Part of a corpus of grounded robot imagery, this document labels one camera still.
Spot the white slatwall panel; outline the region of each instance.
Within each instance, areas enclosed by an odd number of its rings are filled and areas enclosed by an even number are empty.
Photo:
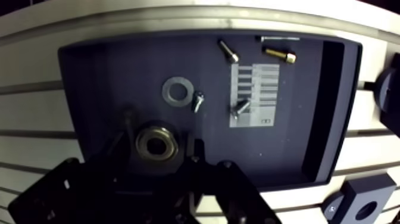
[[[328,223],[320,208],[277,213],[283,224],[326,224]]]
[[[0,219],[8,222],[8,223],[15,223],[14,219],[11,217],[11,215],[8,213],[7,210],[0,209]]]
[[[64,91],[0,96],[1,129],[73,131]]]
[[[389,209],[400,204],[400,190],[393,192],[383,209]]]
[[[388,224],[391,223],[394,217],[399,213],[400,208],[384,212],[378,216],[374,224]]]
[[[77,140],[0,136],[0,162],[53,169],[70,157],[83,161]]]
[[[37,173],[28,173],[0,167],[0,187],[23,192],[42,176],[43,175]]]
[[[400,139],[395,135],[346,138],[335,170],[400,161]]]
[[[282,224],[326,224],[327,221],[321,209],[304,209],[298,211],[287,211],[276,213]],[[202,224],[227,224],[225,217],[198,217],[197,220]]]
[[[16,194],[10,194],[4,191],[0,191],[0,206],[8,207],[10,202],[17,197]]]
[[[379,121],[379,109],[370,91],[356,91],[348,130],[386,129]]]

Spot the bolt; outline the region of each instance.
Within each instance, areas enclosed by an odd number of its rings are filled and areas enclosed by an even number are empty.
[[[261,43],[264,41],[300,41],[300,38],[295,38],[291,36],[256,36],[256,40],[260,41]]]
[[[221,47],[222,51],[225,53],[227,59],[233,64],[239,62],[239,56],[237,53],[232,51],[228,45],[223,40],[218,41],[218,45]]]
[[[293,53],[285,53],[268,48],[264,49],[263,51],[268,55],[283,59],[286,63],[294,64],[296,62],[296,55]]]
[[[239,118],[239,115],[242,114],[249,106],[250,106],[250,100],[248,99],[239,102],[231,111],[233,118],[237,120]]]
[[[196,91],[193,94],[193,102],[192,102],[192,111],[197,113],[200,108],[200,105],[204,102],[204,94],[202,92]]]

